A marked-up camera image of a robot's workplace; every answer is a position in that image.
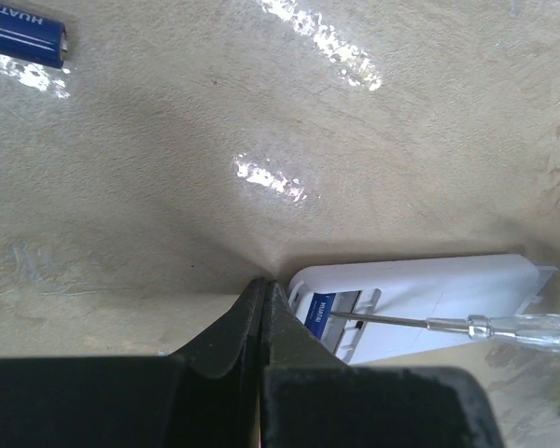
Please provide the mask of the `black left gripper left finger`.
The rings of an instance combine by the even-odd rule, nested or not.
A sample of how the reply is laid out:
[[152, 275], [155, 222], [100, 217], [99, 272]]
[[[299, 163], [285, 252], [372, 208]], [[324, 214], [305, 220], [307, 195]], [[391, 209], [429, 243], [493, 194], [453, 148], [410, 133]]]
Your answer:
[[266, 282], [167, 356], [0, 358], [0, 447], [250, 447]]

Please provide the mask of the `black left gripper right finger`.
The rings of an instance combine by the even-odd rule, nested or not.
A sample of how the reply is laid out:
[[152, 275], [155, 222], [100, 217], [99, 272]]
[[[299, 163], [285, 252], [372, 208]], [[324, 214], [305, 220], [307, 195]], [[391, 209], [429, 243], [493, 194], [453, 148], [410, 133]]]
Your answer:
[[459, 368], [349, 367], [264, 296], [260, 387], [265, 447], [501, 447], [486, 393]]

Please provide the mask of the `white remote control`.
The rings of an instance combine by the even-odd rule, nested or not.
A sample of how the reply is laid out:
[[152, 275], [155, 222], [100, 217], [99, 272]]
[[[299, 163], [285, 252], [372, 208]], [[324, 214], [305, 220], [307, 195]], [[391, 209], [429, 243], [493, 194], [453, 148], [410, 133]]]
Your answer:
[[304, 325], [312, 297], [335, 294], [320, 342], [346, 364], [466, 344], [461, 334], [356, 320], [332, 312], [410, 319], [520, 315], [556, 273], [516, 254], [314, 266], [290, 281], [288, 304]]

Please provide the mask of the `clear-handled screwdriver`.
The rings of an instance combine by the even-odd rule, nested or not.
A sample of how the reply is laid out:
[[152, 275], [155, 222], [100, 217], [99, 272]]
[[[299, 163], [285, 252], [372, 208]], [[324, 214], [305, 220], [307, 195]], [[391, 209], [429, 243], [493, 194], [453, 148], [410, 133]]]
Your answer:
[[494, 318], [483, 315], [470, 315], [463, 319], [410, 319], [346, 312], [332, 312], [331, 314], [339, 318], [365, 323], [464, 334], [474, 342], [490, 340], [527, 349], [560, 353], [560, 315], [512, 315]]

